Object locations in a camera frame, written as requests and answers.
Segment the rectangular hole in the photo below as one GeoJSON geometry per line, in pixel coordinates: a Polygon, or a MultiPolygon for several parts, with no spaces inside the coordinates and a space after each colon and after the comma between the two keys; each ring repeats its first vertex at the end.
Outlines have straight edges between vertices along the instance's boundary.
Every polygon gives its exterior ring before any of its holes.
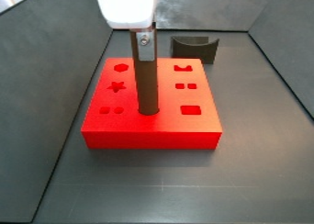
{"type": "Polygon", "coordinates": [[[200,115],[202,108],[200,106],[180,106],[182,115],[200,115]]]}

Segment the circular hole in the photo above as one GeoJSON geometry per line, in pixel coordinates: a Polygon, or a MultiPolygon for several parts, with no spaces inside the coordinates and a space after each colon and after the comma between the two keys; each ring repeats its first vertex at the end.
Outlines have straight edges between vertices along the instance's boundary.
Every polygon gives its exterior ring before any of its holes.
{"type": "Polygon", "coordinates": [[[122,114],[124,111],[124,109],[122,107],[116,107],[115,110],[114,110],[114,113],[115,114],[122,114]]]}

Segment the hole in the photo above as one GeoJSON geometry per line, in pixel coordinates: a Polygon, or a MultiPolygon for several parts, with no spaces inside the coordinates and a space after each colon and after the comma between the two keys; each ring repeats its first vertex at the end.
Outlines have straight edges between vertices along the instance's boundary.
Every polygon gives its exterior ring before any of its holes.
{"type": "Polygon", "coordinates": [[[182,115],[200,115],[202,108],[200,106],[180,106],[182,115]]]}
{"type": "Polygon", "coordinates": [[[196,86],[196,84],[187,84],[187,88],[188,88],[188,89],[196,89],[198,86],[196,86]]]}
{"type": "Polygon", "coordinates": [[[116,107],[114,110],[115,114],[122,114],[124,112],[124,109],[122,107],[116,107]]]}
{"type": "Polygon", "coordinates": [[[176,89],[184,89],[184,84],[175,84],[176,89]]]}
{"type": "Polygon", "coordinates": [[[114,70],[119,73],[127,71],[127,69],[128,69],[128,65],[123,63],[114,66],[114,70]]]}
{"type": "Polygon", "coordinates": [[[100,114],[108,114],[110,111],[111,111],[111,108],[108,106],[104,106],[104,107],[100,108],[99,113],[100,114]]]}
{"type": "Polygon", "coordinates": [[[187,67],[179,67],[178,65],[174,65],[174,70],[175,70],[176,72],[191,72],[191,71],[192,71],[190,65],[188,65],[187,67]]]}
{"type": "Polygon", "coordinates": [[[124,87],[124,82],[119,82],[119,83],[112,82],[112,86],[110,86],[107,89],[112,89],[112,91],[118,93],[120,89],[127,89],[127,88],[124,87]]]}

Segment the star-shaped hole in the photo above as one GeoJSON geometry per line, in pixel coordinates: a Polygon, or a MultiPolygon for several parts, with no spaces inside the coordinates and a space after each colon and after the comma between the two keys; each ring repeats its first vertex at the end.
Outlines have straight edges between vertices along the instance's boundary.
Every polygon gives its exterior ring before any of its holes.
{"type": "Polygon", "coordinates": [[[112,89],[112,91],[118,93],[120,89],[126,89],[124,82],[112,82],[112,86],[110,86],[107,89],[112,89]]]}

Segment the metal bracket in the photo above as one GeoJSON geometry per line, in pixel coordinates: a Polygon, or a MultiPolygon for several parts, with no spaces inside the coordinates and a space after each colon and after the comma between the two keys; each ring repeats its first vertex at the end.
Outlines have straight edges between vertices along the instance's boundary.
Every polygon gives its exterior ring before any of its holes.
{"type": "Polygon", "coordinates": [[[151,62],[155,60],[155,30],[136,32],[139,60],[151,62]]]}

